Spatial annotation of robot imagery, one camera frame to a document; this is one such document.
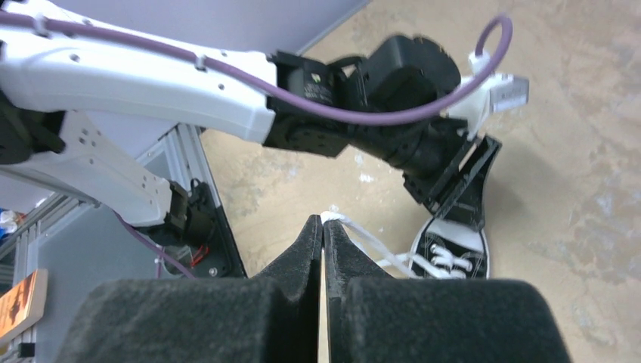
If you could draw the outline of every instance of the gray wall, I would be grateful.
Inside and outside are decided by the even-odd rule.
[[[117,26],[212,48],[302,51],[369,0],[54,0],[61,8]],[[91,118],[130,155],[148,149],[173,123],[106,113]],[[0,207],[28,212],[48,195],[0,175]]]

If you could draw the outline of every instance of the red wire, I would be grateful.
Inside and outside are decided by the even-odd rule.
[[[208,253],[209,253],[209,247],[200,246],[198,251],[196,251],[196,255],[191,258],[191,267],[193,268],[194,266],[198,265],[200,261],[202,261],[205,258],[205,256],[207,256]]]

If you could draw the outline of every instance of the sneaker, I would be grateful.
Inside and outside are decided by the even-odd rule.
[[[416,236],[409,256],[409,267],[418,277],[490,277],[485,232],[455,222],[429,220]]]

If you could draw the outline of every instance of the book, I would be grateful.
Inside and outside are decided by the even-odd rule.
[[[37,269],[0,297],[0,344],[32,327],[45,314],[48,271]]]

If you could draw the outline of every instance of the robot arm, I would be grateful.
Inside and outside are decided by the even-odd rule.
[[[461,82],[449,55],[423,37],[393,36],[369,58],[323,64],[283,52],[267,56],[225,51],[137,33],[89,20],[46,0],[8,1],[2,10],[0,144],[5,149],[0,150],[0,164],[63,182],[114,209],[162,245],[202,245],[209,237],[206,216],[190,208],[185,189],[138,165],[77,110],[170,119],[266,147],[325,157],[336,157],[351,144],[403,170],[405,187],[431,212],[480,228],[482,216],[468,209],[481,208],[483,178],[499,144],[477,137],[482,119],[471,118],[487,116],[497,100],[503,102],[502,109],[527,102],[527,85],[515,88],[511,76],[495,74],[451,107],[449,116],[414,117],[415,122],[404,125],[345,123],[338,121],[339,113],[318,116],[322,112],[267,96],[231,76],[233,72],[219,72],[209,64],[231,65],[278,92],[357,111],[361,118],[400,115],[430,103],[436,107],[475,80]],[[51,31],[50,20],[76,23],[65,29],[82,28],[82,34]],[[120,33],[109,39],[86,36],[88,26]],[[140,38],[124,42],[122,34],[156,40],[165,48],[137,47],[133,43]],[[176,56],[166,55],[167,49]],[[194,59],[194,54],[202,56]],[[343,70],[348,66],[355,66],[349,75]],[[523,95],[520,103],[505,106],[505,101]],[[470,191],[477,175],[481,190]]]

